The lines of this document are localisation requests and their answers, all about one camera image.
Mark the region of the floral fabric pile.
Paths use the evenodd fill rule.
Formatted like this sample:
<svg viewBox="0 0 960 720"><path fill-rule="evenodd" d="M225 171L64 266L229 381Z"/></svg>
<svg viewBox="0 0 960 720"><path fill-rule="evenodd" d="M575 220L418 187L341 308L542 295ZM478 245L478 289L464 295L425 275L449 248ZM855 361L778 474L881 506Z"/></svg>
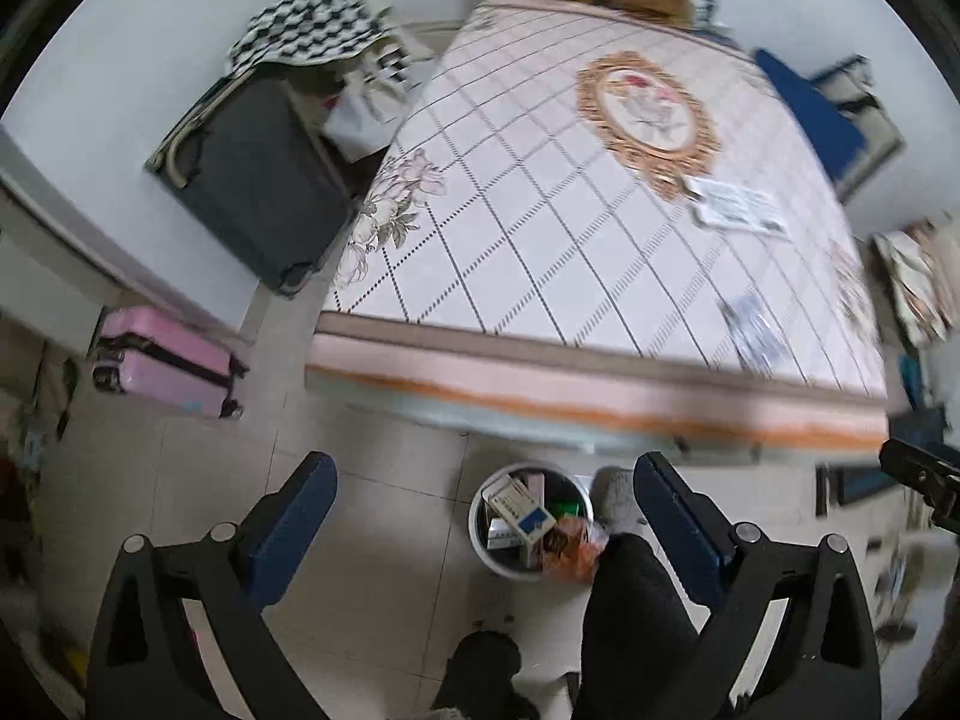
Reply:
<svg viewBox="0 0 960 720"><path fill-rule="evenodd" d="M913 348L944 343L958 330L958 221L929 221L874 234L896 320Z"/></svg>

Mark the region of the white round trash bin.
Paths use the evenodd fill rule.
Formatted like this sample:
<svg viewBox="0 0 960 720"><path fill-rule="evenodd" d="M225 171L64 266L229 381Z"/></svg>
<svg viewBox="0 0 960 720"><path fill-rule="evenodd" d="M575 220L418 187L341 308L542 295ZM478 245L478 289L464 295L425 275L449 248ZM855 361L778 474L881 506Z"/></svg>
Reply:
<svg viewBox="0 0 960 720"><path fill-rule="evenodd" d="M483 481L470 501L467 530L478 559L514 582L540 582L544 546L562 518L592 520L589 484L550 463L514 463Z"/></svg>

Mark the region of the checkered black white cloth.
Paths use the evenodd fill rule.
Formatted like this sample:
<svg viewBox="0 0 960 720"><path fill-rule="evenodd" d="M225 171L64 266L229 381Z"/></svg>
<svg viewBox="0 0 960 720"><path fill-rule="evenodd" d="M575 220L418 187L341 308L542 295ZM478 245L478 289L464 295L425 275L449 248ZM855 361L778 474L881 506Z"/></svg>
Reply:
<svg viewBox="0 0 960 720"><path fill-rule="evenodd" d="M259 65L359 67L368 82L412 86L413 59L382 0L280 0L247 21L228 49L224 76Z"/></svg>

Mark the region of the dark grey suitcase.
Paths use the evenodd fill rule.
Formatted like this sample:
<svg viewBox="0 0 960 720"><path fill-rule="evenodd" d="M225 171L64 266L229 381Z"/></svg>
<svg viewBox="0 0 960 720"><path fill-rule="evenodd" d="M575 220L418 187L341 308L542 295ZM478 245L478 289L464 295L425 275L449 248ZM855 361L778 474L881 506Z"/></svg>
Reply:
<svg viewBox="0 0 960 720"><path fill-rule="evenodd" d="M320 138L331 78L265 64L215 83L145 167L272 293L292 298L358 213Z"/></svg>

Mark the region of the black shoe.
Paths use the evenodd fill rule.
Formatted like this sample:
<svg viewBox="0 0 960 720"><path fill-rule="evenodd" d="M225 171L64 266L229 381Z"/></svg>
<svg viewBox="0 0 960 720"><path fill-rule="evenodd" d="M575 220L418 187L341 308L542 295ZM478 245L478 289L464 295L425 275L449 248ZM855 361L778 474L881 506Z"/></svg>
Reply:
<svg viewBox="0 0 960 720"><path fill-rule="evenodd" d="M431 710L457 710L464 718L539 718L532 700L512 684L523 669L516 642L500 631L473 631L449 656Z"/></svg>

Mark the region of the silver pill blister pack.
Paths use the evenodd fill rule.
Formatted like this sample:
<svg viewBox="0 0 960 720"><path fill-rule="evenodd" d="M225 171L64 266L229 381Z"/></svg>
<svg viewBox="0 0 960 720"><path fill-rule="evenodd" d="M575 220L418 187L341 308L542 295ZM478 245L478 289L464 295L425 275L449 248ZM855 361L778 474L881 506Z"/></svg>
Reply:
<svg viewBox="0 0 960 720"><path fill-rule="evenodd" d="M781 330L758 294L722 301L721 316L745 371L773 377L793 360Z"/></svg>

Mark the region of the black trouser leg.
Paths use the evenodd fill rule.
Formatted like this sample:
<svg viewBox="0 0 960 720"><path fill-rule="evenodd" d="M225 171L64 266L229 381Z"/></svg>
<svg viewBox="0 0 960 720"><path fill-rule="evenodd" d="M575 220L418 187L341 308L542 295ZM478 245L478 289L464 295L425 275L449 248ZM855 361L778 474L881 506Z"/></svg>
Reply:
<svg viewBox="0 0 960 720"><path fill-rule="evenodd" d="M649 717L697 639L646 539L615 533L599 556L584 612L574 717Z"/></svg>

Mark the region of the black framed floor mat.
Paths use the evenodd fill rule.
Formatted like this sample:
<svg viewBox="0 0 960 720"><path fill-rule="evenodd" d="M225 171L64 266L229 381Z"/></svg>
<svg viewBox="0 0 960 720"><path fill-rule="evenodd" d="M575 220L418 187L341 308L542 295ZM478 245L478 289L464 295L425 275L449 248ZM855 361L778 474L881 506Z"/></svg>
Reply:
<svg viewBox="0 0 960 720"><path fill-rule="evenodd" d="M895 479L873 466L817 465L814 514L825 518L835 507L859 504L896 486Z"/></svg>

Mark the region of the pink suitcase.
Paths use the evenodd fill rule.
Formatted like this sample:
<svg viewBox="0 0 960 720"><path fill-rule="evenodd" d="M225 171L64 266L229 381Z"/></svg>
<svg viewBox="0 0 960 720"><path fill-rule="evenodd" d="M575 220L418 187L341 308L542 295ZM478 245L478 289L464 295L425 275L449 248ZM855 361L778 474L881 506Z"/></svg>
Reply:
<svg viewBox="0 0 960 720"><path fill-rule="evenodd" d="M161 310L135 305L110 312L94 346L99 392L132 395L207 418L239 419L236 383L249 371L224 344Z"/></svg>

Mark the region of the white medicine box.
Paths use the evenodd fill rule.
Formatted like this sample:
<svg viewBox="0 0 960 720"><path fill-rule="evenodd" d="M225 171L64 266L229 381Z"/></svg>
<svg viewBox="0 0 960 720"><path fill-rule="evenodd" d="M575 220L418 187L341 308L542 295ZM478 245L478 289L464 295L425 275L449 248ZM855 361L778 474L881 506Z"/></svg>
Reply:
<svg viewBox="0 0 960 720"><path fill-rule="evenodd" d="M789 239L788 216L770 195L727 182L685 177L693 216L703 226Z"/></svg>

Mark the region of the blue white box in bin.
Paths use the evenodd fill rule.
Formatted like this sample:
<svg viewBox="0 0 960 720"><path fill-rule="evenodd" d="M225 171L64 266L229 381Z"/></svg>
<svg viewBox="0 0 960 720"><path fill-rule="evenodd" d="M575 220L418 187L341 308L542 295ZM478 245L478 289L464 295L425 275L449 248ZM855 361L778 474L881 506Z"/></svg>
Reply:
<svg viewBox="0 0 960 720"><path fill-rule="evenodd" d="M503 475L482 489L485 504L501 517L527 546L534 546L555 527L556 520L527 486L514 476Z"/></svg>

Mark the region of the orange floral snack bag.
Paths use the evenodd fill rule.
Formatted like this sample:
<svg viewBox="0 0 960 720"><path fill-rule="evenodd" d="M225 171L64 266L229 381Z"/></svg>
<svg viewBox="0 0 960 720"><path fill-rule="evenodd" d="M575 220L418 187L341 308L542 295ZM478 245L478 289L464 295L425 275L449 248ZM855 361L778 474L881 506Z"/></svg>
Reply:
<svg viewBox="0 0 960 720"><path fill-rule="evenodd" d="M540 539L540 564L551 582L590 585L608 534L587 518L563 515Z"/></svg>

